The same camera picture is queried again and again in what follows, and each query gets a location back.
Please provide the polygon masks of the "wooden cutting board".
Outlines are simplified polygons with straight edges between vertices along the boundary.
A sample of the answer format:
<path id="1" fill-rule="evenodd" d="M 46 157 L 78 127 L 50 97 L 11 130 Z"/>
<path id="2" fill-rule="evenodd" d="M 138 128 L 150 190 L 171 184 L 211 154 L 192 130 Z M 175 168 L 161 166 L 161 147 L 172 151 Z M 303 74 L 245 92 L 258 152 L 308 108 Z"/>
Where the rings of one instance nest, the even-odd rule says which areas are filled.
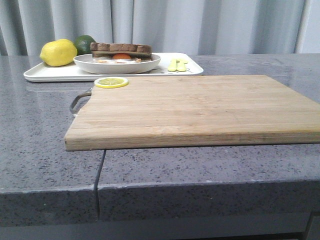
<path id="1" fill-rule="evenodd" d="M 320 105 L 265 75 L 131 77 L 94 86 L 68 151 L 320 141 Z"/>

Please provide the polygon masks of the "yellow plastic knife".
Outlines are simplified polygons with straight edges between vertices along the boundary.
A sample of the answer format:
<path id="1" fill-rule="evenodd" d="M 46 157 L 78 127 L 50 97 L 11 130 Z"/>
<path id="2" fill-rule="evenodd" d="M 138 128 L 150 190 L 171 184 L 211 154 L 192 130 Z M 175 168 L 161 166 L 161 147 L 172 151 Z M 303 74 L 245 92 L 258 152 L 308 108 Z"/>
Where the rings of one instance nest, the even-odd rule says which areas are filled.
<path id="1" fill-rule="evenodd" d="M 186 67 L 186 64 L 188 63 L 187 60 L 185 59 L 177 59 L 176 60 L 176 70 L 178 72 L 186 72 L 187 71 L 187 67 Z"/>

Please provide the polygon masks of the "grey curtain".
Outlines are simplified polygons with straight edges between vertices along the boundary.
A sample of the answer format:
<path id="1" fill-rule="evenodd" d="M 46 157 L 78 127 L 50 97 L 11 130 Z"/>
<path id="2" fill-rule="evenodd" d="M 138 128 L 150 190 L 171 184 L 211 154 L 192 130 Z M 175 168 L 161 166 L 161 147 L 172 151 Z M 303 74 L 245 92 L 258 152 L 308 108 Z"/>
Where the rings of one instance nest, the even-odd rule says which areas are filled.
<path id="1" fill-rule="evenodd" d="M 298 50 L 302 0 L 3 0 L 0 53 L 37 56 L 58 39 L 150 45 L 189 55 Z"/>

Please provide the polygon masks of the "bread slice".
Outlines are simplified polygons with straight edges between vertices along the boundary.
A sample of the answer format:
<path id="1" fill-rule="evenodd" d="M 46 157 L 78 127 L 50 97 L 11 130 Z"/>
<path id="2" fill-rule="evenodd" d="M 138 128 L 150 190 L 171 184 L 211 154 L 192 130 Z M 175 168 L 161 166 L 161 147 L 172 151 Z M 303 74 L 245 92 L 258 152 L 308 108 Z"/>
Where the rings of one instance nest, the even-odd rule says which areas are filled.
<path id="1" fill-rule="evenodd" d="M 112 58 L 114 55 L 118 54 L 126 54 L 129 55 L 132 59 L 133 58 L 140 58 L 140 59 L 151 59 L 152 52 L 137 52 L 137 51 L 92 51 L 92 56 L 94 58 L 98 57 L 110 57 Z"/>
<path id="2" fill-rule="evenodd" d="M 119 53 L 138 57 L 151 57 L 152 47 L 144 44 L 92 42 L 90 50 L 94 56 Z"/>

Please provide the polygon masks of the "yellow lemon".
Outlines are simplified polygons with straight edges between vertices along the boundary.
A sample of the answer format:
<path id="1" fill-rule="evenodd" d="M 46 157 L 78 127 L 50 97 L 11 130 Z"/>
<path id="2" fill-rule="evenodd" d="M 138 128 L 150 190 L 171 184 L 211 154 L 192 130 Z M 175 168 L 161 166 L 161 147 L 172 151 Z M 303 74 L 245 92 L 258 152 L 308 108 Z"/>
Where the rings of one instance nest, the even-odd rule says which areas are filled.
<path id="1" fill-rule="evenodd" d="M 59 39 L 46 43 L 40 52 L 40 59 L 51 67 L 65 66 L 73 62 L 78 50 L 68 39 Z"/>

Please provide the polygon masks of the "fried egg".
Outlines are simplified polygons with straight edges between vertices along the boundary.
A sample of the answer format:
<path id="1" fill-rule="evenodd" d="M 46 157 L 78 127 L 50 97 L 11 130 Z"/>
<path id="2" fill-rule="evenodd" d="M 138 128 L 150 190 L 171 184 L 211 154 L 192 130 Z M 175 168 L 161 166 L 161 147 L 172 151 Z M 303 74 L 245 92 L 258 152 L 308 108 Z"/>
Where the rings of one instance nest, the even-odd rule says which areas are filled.
<path id="1" fill-rule="evenodd" d="M 141 58 L 130 56 L 126 53 L 117 53 L 114 55 L 95 56 L 93 62 L 102 64 L 134 64 L 140 63 Z"/>

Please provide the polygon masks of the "green lime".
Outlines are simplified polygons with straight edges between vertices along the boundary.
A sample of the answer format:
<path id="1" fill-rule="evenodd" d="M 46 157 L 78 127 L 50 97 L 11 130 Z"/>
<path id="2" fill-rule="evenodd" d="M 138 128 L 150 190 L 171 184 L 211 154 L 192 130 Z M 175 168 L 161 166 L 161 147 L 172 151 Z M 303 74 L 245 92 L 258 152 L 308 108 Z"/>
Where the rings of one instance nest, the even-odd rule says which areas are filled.
<path id="1" fill-rule="evenodd" d="M 96 41 L 90 35 L 81 35 L 74 40 L 74 46 L 77 49 L 77 55 L 91 54 L 91 43 Z"/>

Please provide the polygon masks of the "white round plate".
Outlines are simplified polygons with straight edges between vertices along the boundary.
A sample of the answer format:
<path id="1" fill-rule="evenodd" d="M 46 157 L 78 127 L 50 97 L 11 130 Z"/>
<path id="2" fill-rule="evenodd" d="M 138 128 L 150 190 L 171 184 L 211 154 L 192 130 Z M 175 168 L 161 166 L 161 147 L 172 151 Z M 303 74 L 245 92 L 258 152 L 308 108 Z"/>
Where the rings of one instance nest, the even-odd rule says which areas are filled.
<path id="1" fill-rule="evenodd" d="M 123 75 L 139 74 L 154 69 L 161 61 L 161 56 L 151 55 L 150 61 L 136 63 L 100 63 L 95 62 L 92 54 L 74 57 L 74 63 L 83 71 L 92 74 Z"/>

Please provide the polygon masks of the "white bear tray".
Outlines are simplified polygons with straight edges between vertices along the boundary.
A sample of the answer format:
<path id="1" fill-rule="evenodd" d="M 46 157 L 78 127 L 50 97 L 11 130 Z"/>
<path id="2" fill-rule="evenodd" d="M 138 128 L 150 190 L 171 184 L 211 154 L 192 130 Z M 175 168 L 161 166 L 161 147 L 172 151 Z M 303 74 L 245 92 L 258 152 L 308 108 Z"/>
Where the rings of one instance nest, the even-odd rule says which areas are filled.
<path id="1" fill-rule="evenodd" d="M 187 54 L 180 52 L 157 52 L 161 57 L 159 64 L 152 70 L 139 73 L 140 76 L 169 76 L 169 75 L 201 75 L 203 68 L 199 66 Z M 184 59 L 187 61 L 185 64 L 186 71 L 169 72 L 168 66 L 171 59 Z M 27 70 L 24 78 L 30 82 L 43 83 L 43 82 L 87 82 L 94 81 L 98 78 L 108 77 L 108 74 L 94 74 L 80 69 L 75 63 L 70 63 L 65 66 L 51 67 L 46 63 L 41 62 L 38 65 Z"/>

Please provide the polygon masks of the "lemon slice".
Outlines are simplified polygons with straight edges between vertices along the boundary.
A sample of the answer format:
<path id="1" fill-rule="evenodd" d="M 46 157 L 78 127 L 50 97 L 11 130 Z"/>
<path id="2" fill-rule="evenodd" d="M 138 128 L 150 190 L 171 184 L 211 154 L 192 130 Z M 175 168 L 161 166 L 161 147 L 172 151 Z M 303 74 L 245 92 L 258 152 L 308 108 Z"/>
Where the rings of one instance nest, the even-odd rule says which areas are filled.
<path id="1" fill-rule="evenodd" d="M 103 77 L 96 79 L 94 81 L 94 85 L 98 88 L 104 89 L 113 89 L 113 88 L 121 88 L 129 84 L 129 80 L 124 77 Z"/>

